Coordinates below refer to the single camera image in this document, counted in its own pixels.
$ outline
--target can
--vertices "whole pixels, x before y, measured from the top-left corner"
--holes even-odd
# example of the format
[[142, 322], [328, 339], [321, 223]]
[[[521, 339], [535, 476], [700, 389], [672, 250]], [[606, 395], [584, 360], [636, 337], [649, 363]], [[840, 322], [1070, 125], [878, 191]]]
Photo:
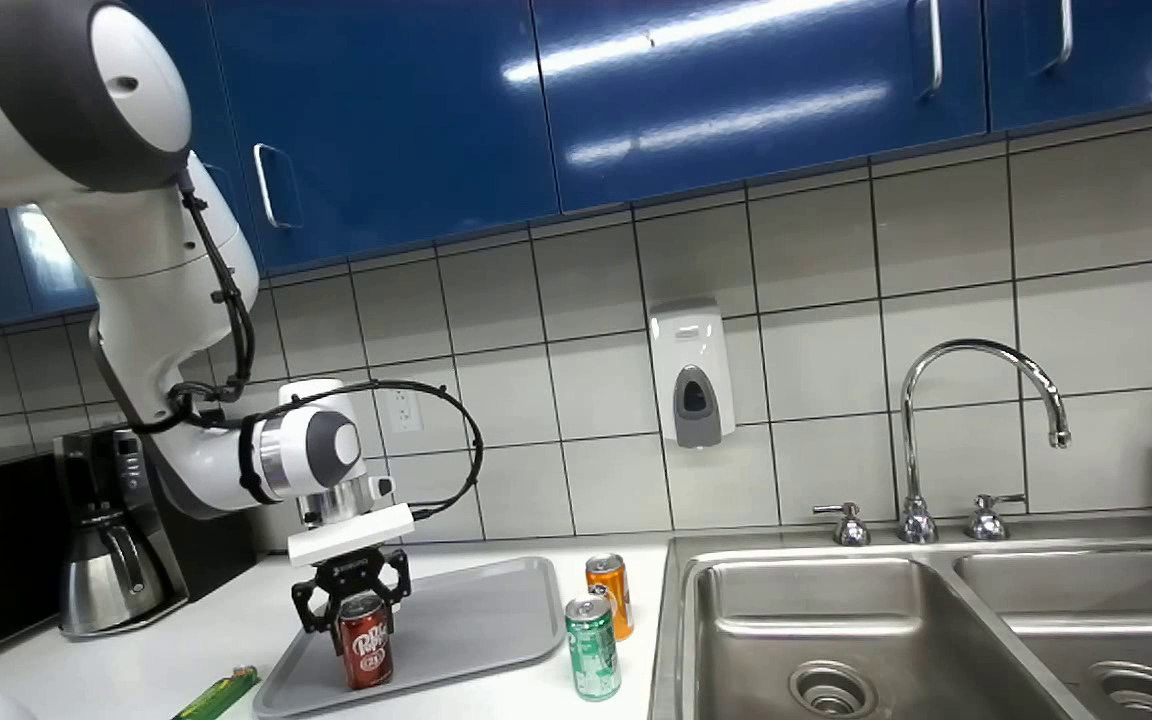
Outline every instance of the can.
[[393, 681], [393, 614], [377, 590], [339, 600], [333, 645], [346, 688], [377, 688]]
[[616, 641], [630, 635], [630, 600], [626, 600], [625, 557], [612, 550], [612, 557], [584, 560], [584, 583], [593, 594], [606, 594]]
[[572, 600], [562, 608], [562, 630], [572, 653], [572, 682], [584, 700], [616, 694], [616, 635], [612, 635], [612, 602], [603, 594]]

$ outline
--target stainless steel sink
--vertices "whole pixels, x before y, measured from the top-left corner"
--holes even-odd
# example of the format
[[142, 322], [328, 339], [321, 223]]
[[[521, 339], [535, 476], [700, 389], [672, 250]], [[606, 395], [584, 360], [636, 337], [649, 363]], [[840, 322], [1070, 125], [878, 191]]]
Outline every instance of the stainless steel sink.
[[1004, 544], [676, 539], [652, 720], [1152, 720], [1152, 514]]
[[1095, 714], [1152, 714], [1152, 546], [986, 550], [961, 575]]
[[714, 560], [695, 567], [695, 714], [1059, 714], [916, 560]]

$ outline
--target green can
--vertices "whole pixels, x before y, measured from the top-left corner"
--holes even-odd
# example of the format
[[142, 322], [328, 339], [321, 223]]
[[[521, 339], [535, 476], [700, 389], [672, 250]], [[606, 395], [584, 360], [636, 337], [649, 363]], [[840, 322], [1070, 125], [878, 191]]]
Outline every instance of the green can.
[[603, 594], [572, 600], [562, 608], [572, 682], [584, 700], [618, 690], [612, 602]]

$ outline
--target sink basin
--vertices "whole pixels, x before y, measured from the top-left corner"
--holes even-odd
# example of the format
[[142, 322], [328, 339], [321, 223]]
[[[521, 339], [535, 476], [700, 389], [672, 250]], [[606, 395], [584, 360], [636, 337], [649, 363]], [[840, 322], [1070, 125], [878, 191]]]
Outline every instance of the sink basin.
[[1152, 546], [986, 550], [954, 567], [1086, 713], [1152, 720]]
[[686, 720], [1059, 714], [932, 567], [695, 560], [682, 594]]

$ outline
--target coffee maker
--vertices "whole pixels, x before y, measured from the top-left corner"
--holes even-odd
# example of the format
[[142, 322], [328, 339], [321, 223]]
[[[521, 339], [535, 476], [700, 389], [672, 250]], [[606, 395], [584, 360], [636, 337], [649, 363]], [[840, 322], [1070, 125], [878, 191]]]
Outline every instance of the coffee maker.
[[187, 578], [148, 488], [140, 441], [121, 429], [55, 441], [73, 514], [63, 564], [68, 641], [134, 630], [187, 602]]

